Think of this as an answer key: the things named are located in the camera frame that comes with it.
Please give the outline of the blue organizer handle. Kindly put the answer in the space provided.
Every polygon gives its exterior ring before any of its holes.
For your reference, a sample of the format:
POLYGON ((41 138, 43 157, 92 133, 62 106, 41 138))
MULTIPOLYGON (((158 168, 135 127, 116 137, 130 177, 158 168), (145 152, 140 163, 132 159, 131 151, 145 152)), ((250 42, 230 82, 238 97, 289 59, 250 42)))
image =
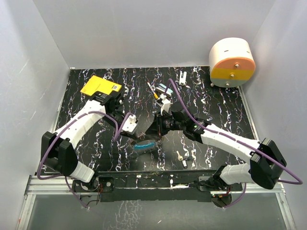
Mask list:
POLYGON ((155 142, 151 141, 148 143, 137 143, 133 146, 134 150, 146 150, 153 148, 155 146, 155 142))

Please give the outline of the metal key organizer with rings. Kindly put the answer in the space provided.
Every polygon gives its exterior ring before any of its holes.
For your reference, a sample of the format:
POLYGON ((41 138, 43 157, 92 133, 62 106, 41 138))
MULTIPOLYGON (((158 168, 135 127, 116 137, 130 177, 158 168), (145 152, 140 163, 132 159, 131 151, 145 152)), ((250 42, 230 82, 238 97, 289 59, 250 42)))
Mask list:
POLYGON ((144 136, 144 140, 141 140, 141 141, 132 140, 132 141, 130 142, 130 146, 133 148, 133 146, 134 146, 135 144, 137 144, 137 143, 148 143, 148 142, 153 141, 153 142, 155 142, 155 146, 154 146, 153 148, 155 148, 155 147, 157 147, 159 144, 161 144, 161 142, 162 142, 163 139, 164 139, 163 137, 158 138, 158 137, 154 137, 154 136, 150 136, 150 135, 146 135, 146 134, 144 134, 143 136, 144 136))

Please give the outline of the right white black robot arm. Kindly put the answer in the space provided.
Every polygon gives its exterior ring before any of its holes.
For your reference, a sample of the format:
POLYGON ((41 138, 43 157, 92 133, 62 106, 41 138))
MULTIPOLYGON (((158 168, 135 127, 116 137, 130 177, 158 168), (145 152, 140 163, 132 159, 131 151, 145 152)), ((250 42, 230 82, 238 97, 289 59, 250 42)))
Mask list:
POLYGON ((238 165, 222 165, 205 182, 207 187, 225 190, 233 184, 255 183, 265 189, 273 189, 286 166, 273 140, 243 138, 185 111, 156 113, 145 133, 162 137, 169 131, 182 131, 192 141, 217 147, 244 161, 238 165))

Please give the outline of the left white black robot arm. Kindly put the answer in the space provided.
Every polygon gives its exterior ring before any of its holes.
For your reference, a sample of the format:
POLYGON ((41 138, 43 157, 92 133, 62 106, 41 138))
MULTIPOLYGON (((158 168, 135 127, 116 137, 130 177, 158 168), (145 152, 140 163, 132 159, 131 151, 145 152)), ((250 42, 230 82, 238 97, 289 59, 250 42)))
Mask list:
POLYGON ((56 176, 76 179, 83 189, 94 191, 99 186, 97 173, 78 160, 76 147, 83 136, 101 119, 114 128, 113 140, 118 136, 136 139, 137 118, 132 113, 120 111, 123 97, 119 92, 95 92, 84 107, 55 132, 46 132, 41 140, 41 160, 37 177, 43 179, 43 166, 57 172, 56 176))

